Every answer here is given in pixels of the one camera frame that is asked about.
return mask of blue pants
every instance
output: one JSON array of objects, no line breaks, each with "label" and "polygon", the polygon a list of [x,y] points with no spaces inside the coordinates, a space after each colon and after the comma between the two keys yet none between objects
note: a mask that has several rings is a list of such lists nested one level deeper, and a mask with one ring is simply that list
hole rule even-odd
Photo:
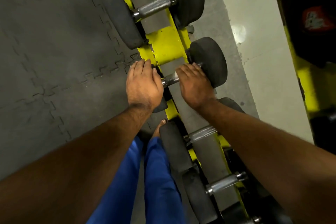
[{"label": "blue pants", "polygon": [[[136,136],[87,224],[130,223],[143,145]],[[146,224],[184,224],[181,196],[160,138],[149,141],[144,166]]]}]

